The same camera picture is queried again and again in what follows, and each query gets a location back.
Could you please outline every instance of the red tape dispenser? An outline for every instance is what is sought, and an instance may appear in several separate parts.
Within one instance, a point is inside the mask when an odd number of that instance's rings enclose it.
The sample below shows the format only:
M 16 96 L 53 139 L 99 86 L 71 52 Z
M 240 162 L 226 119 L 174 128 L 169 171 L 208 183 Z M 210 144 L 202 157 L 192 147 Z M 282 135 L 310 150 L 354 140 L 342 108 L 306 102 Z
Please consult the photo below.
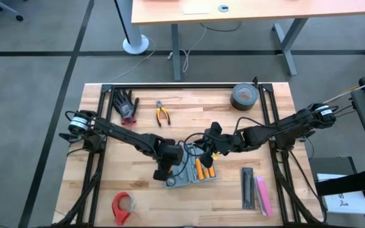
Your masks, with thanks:
M 125 197 L 129 197 L 132 200 L 128 210 L 122 210 L 119 207 L 120 201 L 122 200 L 122 198 Z M 115 199 L 113 199 L 112 202 L 112 211 L 115 216 L 115 222 L 117 223 L 117 225 L 123 225 L 126 222 L 126 219 L 131 215 L 131 212 L 133 211 L 135 205 L 136 203 L 134 198 L 128 193 L 122 192 L 116 195 Z

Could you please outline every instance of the orange-handled pliers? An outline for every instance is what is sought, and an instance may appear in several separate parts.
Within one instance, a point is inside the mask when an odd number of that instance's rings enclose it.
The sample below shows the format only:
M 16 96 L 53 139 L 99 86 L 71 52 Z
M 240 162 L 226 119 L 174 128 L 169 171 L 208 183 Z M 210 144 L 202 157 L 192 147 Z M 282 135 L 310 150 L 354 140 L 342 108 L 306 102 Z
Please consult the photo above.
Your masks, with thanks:
M 167 110 L 163 107 L 163 104 L 161 101 L 157 101 L 157 123 L 158 126 L 161 127 L 162 124 L 160 123 L 160 110 L 164 113 L 166 119 L 167 119 L 167 123 L 170 125 L 171 121 L 170 121 L 170 117 L 169 117 L 169 113 L 167 112 Z

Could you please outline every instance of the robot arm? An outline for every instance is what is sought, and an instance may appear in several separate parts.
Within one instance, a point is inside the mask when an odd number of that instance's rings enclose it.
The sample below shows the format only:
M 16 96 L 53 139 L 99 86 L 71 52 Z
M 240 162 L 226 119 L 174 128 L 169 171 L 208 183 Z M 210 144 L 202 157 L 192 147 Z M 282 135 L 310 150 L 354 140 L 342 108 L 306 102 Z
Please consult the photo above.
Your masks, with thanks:
M 93 111 L 76 111 L 68 126 L 71 134 L 60 134 L 68 140 L 81 137 L 84 147 L 97 150 L 105 136 L 133 145 L 138 151 L 156 160 L 158 168 L 153 178 L 165 181 L 173 165 L 179 165 L 183 158 L 183 149 L 173 139 L 164 139 L 154 134 L 138 134 L 98 117 Z
M 312 129 L 331 127 L 336 118 L 331 107 L 325 104 L 313 104 L 296 114 L 286 117 L 270 126 L 258 125 L 236 130 L 231 134 L 221 134 L 222 128 L 213 122 L 211 128 L 205 130 L 202 139 L 195 141 L 195 146 L 206 151 L 200 160 L 205 167 L 212 166 L 212 154 L 228 155 L 230 152 L 244 152 L 258 149 L 269 139 L 274 138 L 278 150 L 292 149 L 296 138 L 313 134 Z M 138 151 L 152 157 L 158 164 L 153 178 L 165 181 L 173 165 L 179 165 L 183 158 L 183 149 L 173 139 L 164 139 L 154 134 L 138 134 L 119 127 L 97 117 L 93 111 L 77 111 L 68 126 L 70 135 L 61 134 L 69 139 L 81 136 L 84 146 L 99 148 L 102 137 L 109 136 L 133 145 Z
M 331 127 L 335 121 L 332 107 L 326 104 L 312 104 L 269 126 L 246 127 L 237 130 L 233 135 L 221 134 L 221 126 L 213 122 L 211 128 L 205 130 L 202 139 L 195 141 L 195 146 L 208 151 L 202 154 L 200 160 L 209 168 L 213 162 L 212 153 L 226 156 L 230 152 L 252 151 L 269 139 L 276 141 L 277 150 L 290 150 L 296 138 L 312 135 L 314 133 L 312 129 Z

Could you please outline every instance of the gray duct tape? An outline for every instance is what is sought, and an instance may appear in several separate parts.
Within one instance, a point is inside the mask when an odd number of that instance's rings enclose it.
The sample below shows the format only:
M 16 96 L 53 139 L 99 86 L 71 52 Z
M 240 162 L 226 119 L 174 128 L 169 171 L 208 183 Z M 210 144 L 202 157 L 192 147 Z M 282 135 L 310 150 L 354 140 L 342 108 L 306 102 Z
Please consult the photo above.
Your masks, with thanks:
M 253 85 L 240 83 L 235 85 L 231 94 L 231 104 L 240 111 L 247 111 L 259 98 L 259 94 Z

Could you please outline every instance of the desk grommet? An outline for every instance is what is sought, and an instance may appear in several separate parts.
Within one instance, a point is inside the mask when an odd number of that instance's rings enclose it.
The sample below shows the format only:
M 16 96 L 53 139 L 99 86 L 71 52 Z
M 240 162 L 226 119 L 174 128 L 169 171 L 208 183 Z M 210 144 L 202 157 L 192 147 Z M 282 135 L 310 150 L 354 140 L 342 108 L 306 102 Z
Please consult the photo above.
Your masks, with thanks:
M 229 6 L 226 6 L 226 5 L 220 5 L 218 7 L 219 11 L 222 12 L 222 13 L 225 13 L 225 12 L 228 12 L 229 11 Z

